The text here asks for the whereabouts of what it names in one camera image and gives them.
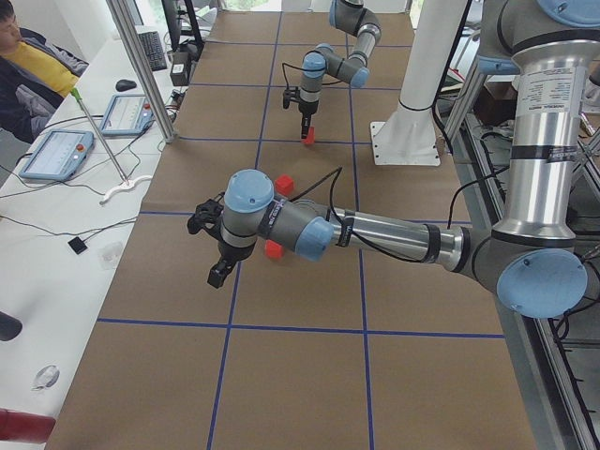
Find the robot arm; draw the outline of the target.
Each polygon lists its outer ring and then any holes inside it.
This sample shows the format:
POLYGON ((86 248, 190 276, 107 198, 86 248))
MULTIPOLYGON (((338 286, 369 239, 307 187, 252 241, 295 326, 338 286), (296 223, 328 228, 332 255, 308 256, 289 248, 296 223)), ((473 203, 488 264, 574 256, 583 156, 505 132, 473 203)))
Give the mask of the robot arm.
POLYGON ((578 156, 584 78, 599 51, 595 1, 489 1, 479 60, 519 76, 502 217, 488 229, 439 226, 440 200, 410 181, 408 192, 372 181, 400 205, 422 208, 407 220, 318 204, 276 192, 263 172, 235 173, 210 206, 208 233, 219 260, 208 281, 220 287, 258 239, 310 261, 330 246, 368 248, 405 263, 435 263, 471 278, 525 317, 557 317, 599 291, 599 277, 576 255, 567 207, 578 156))
POLYGON ((382 37, 376 14, 362 1, 335 0, 330 5, 328 18, 334 28, 354 37, 355 42, 345 56, 327 43, 319 44, 305 54, 301 82, 291 97, 302 114, 303 140, 308 137, 311 118, 318 111, 323 77, 329 75, 352 88, 364 86, 370 74, 368 59, 382 37))

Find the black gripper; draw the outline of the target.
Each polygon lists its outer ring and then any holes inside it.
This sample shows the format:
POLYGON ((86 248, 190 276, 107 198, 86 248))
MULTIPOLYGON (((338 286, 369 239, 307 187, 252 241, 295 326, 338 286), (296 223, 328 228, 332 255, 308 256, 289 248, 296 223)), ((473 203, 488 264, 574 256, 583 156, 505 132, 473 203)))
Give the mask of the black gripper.
POLYGON ((301 99, 298 103, 298 110, 302 114, 301 119, 301 138, 307 139, 313 130, 311 126, 311 117, 318 111, 319 101, 304 101, 301 99))
POLYGON ((213 265, 208 273, 207 283, 214 288, 221 288, 234 267, 241 261, 249 258, 255 248, 256 242, 245 247, 229 244, 223 237, 219 238, 217 248, 220 253, 219 261, 213 265))

